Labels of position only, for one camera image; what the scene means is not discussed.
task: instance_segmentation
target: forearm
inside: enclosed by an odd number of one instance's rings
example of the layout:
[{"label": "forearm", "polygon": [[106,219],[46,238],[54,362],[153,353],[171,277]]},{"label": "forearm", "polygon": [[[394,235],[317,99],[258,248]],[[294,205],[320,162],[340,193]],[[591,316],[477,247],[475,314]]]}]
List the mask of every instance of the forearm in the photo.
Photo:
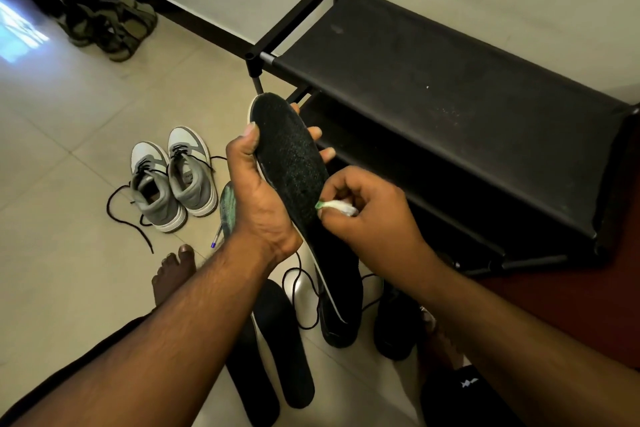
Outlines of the forearm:
[{"label": "forearm", "polygon": [[430,250],[404,285],[529,425],[637,425],[640,375],[461,276]]},{"label": "forearm", "polygon": [[190,426],[266,278],[267,251],[243,238],[16,425]]}]

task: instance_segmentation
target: person's right arm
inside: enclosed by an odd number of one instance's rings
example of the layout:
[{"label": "person's right arm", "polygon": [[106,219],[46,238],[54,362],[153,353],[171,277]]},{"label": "person's right arm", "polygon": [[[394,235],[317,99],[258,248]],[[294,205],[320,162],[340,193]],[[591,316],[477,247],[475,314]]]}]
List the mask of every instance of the person's right arm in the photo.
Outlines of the person's right arm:
[{"label": "person's right arm", "polygon": [[357,167],[329,178],[324,226],[372,271],[425,306],[530,426],[638,426],[640,374],[591,350],[448,268],[424,242],[403,191]]}]

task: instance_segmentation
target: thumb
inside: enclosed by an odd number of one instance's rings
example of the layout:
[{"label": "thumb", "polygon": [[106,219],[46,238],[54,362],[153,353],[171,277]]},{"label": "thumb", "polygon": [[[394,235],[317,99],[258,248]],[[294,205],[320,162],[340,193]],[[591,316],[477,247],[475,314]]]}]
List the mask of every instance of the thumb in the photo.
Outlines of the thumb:
[{"label": "thumb", "polygon": [[260,130],[255,122],[252,122],[246,126],[242,135],[227,145],[227,165],[236,191],[240,185],[261,180],[253,158],[259,140]]},{"label": "thumb", "polygon": [[320,208],[318,216],[324,228],[342,241],[350,243],[356,237],[358,218],[345,216],[334,208]]}]

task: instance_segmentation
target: fingernail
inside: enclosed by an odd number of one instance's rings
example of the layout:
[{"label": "fingernail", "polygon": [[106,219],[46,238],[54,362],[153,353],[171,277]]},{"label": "fingernail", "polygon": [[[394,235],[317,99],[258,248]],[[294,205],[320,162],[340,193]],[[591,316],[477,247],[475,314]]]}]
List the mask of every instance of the fingernail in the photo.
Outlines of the fingernail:
[{"label": "fingernail", "polygon": [[242,133],[242,136],[246,137],[247,135],[249,135],[253,130],[253,127],[255,127],[255,122],[251,122],[249,125],[244,127],[244,132]]}]

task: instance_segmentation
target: person's left hand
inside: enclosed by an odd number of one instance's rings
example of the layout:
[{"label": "person's left hand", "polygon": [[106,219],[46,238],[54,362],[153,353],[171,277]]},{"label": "person's left hand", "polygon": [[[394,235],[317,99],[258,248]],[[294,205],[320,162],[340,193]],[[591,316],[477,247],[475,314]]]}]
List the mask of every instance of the person's left hand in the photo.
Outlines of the person's left hand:
[{"label": "person's left hand", "polygon": [[[291,106],[300,113],[298,105]],[[318,127],[309,127],[313,140],[318,140],[322,131]],[[302,238],[291,222],[291,218],[282,200],[258,172],[253,152],[258,146],[260,130],[250,123],[243,135],[227,145],[227,164],[231,182],[236,195],[235,233],[247,234],[260,241],[270,254],[269,263],[275,267],[281,261],[293,255]],[[335,157],[330,147],[320,151],[324,163]]]}]

